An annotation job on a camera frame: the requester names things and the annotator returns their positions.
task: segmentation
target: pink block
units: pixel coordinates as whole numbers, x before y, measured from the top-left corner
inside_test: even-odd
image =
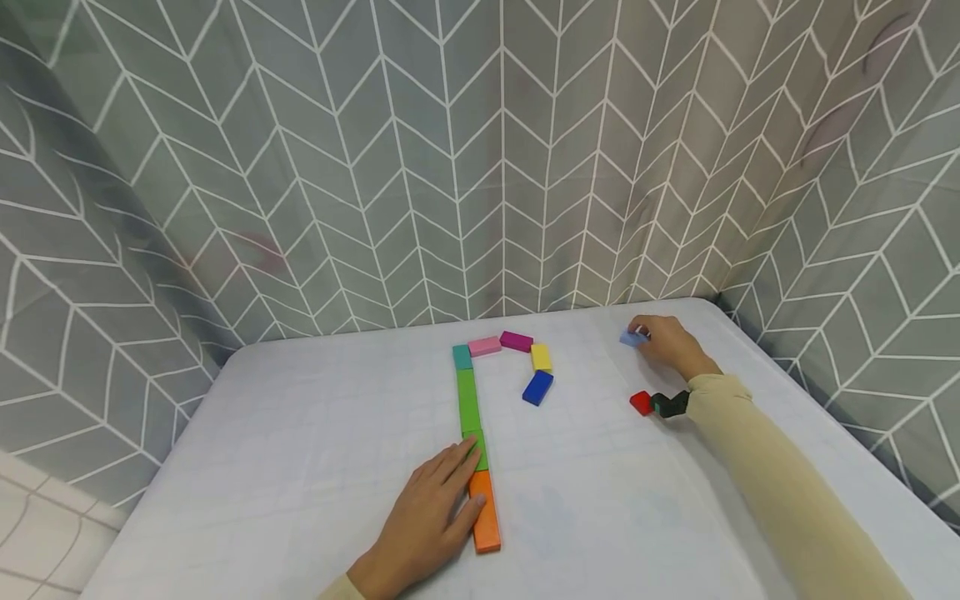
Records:
[[[467,348],[470,348],[470,356],[493,354],[494,352],[500,351],[500,340],[496,338],[473,340],[472,342],[467,342]]]
[[[521,352],[530,353],[530,346],[534,344],[534,339],[527,335],[520,335],[519,333],[514,333],[513,331],[504,331],[500,335],[500,345],[504,348],[510,348],[514,350],[519,350]]]

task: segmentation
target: blue block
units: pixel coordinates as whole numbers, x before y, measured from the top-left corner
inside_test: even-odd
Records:
[[[527,389],[523,391],[523,399],[534,406],[540,406],[546,391],[553,384],[553,375],[546,371],[535,371],[534,376],[527,384]]]
[[[636,348],[640,344],[646,344],[649,341],[650,338],[642,333],[631,333],[627,329],[624,329],[623,333],[620,334],[620,344],[626,344],[630,348]]]
[[[453,365],[457,371],[473,369],[473,360],[470,358],[470,348],[466,344],[453,347]]]

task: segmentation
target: beige sleeve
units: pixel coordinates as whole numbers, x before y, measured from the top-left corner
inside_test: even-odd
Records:
[[[820,473],[732,375],[690,380],[686,413],[725,462],[800,597],[910,598]]]
[[[324,593],[320,594],[317,600],[365,600],[365,598],[357,591],[347,575],[341,575],[324,590]]]

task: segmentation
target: orange block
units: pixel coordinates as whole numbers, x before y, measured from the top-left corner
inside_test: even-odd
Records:
[[[482,493],[487,504],[480,510],[480,517],[473,524],[473,546],[477,554],[496,552],[500,549],[500,526],[496,523],[496,506],[493,503],[493,484],[488,470],[473,473],[469,483],[470,497]]]

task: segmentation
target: gray curtain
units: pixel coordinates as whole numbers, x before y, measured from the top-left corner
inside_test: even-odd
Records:
[[[949,1],[0,4],[25,460],[145,485],[247,344],[719,294],[960,501]],[[64,467],[94,432],[121,453]]]

